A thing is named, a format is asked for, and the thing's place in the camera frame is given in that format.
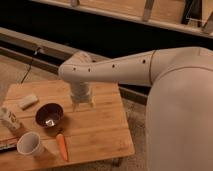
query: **sponge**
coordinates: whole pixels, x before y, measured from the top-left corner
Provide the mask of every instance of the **sponge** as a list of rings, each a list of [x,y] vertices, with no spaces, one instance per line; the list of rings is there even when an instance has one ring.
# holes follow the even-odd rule
[[[19,107],[22,110],[24,110],[24,109],[28,108],[29,106],[31,106],[31,105],[33,105],[33,104],[35,104],[37,102],[38,102],[38,98],[36,97],[36,95],[35,94],[30,94],[30,95],[25,96],[24,98],[22,98],[19,101],[18,105],[19,105]]]

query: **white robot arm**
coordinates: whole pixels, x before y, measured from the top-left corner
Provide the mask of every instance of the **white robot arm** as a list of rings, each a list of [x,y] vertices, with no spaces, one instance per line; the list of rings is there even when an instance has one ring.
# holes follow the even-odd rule
[[[75,103],[91,101],[91,81],[152,86],[146,111],[149,171],[213,170],[213,52],[155,50],[92,63],[78,52],[59,68]]]

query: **bowl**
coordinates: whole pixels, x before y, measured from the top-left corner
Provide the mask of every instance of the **bowl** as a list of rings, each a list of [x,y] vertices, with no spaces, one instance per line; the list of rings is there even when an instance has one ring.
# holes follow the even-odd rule
[[[36,123],[43,128],[57,125],[63,117],[63,108],[56,103],[42,106],[36,113]]]

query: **wooden tabletop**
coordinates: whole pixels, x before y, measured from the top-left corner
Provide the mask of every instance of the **wooden tabletop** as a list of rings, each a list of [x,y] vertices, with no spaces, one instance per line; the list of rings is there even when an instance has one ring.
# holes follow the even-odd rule
[[[1,153],[1,170],[35,170],[134,154],[118,86],[110,83],[92,83],[92,89],[96,107],[81,104],[73,112],[69,86],[63,81],[11,85],[3,106],[18,117],[25,130],[40,134],[46,151],[37,158],[22,156],[17,151]],[[37,95],[39,103],[22,111],[18,107],[18,100],[31,93]],[[35,113],[47,103],[60,104],[64,109],[64,117],[59,125],[43,129],[35,123]],[[67,142],[68,162],[61,158],[55,140],[55,135],[61,128]],[[14,137],[1,124],[0,130],[0,141]]]

